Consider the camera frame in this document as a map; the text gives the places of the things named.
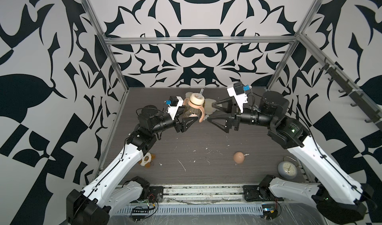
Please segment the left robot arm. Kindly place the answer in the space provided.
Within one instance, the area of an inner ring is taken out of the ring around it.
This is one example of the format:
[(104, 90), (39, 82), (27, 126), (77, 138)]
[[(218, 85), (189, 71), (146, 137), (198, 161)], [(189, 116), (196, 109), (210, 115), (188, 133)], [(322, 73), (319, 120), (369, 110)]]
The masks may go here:
[(183, 106), (167, 111), (148, 105), (137, 109), (139, 123), (125, 140), (116, 158), (82, 191), (73, 190), (66, 199), (66, 219), (70, 225), (106, 225), (109, 219), (127, 204), (145, 200), (150, 183), (142, 177), (132, 178), (123, 188), (117, 185), (160, 139), (161, 133), (175, 128), (185, 132), (198, 116), (183, 117)]

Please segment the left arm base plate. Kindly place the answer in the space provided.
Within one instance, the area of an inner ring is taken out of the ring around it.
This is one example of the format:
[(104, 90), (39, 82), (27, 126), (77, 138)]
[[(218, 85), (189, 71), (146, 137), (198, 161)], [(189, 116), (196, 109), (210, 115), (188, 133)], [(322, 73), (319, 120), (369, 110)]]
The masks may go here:
[(163, 200), (163, 195), (163, 186), (150, 186), (143, 188), (140, 200), (148, 200), (150, 203), (161, 202)]

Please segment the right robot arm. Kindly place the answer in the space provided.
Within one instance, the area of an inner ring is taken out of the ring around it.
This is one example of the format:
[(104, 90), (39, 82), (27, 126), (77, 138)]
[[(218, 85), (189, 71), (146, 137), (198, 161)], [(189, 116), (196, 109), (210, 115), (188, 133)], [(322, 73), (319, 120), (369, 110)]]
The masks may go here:
[(269, 201), (284, 198), (312, 206), (326, 219), (338, 225), (364, 219), (365, 202), (374, 193), (366, 183), (348, 175), (317, 144), (312, 133), (297, 119), (286, 115), (289, 102), (280, 93), (267, 91), (257, 109), (245, 108), (247, 95), (233, 95), (214, 102), (221, 115), (208, 121), (229, 132), (241, 124), (264, 126), (268, 136), (294, 155), (317, 178), (316, 183), (296, 183), (267, 175), (256, 189), (245, 193), (247, 201)]

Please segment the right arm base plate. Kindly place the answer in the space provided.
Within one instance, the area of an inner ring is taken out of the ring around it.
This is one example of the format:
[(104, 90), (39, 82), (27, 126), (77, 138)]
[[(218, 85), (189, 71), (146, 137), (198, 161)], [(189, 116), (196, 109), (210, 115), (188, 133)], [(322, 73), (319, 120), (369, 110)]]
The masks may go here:
[(244, 185), (243, 196), (246, 202), (284, 201), (283, 198), (274, 196), (268, 188), (259, 185)]

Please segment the cream lid with straw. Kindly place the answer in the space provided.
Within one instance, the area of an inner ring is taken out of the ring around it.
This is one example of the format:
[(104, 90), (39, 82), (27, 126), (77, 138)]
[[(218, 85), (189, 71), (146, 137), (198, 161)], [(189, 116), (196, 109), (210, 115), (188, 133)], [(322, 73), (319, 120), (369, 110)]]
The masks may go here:
[(203, 106), (204, 103), (205, 103), (205, 97), (203, 96), (202, 93), (192, 93), (189, 97), (190, 99), (190, 102), (194, 105), (197, 105), (197, 106)]

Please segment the clear baby bottle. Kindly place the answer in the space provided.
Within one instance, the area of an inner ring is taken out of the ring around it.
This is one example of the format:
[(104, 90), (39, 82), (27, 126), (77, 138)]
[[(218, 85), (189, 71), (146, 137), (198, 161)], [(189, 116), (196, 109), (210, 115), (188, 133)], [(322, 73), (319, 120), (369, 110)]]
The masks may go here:
[(201, 123), (205, 117), (205, 109), (203, 106), (197, 106), (192, 104), (190, 101), (184, 103), (186, 107), (185, 117), (199, 117), (199, 122)]

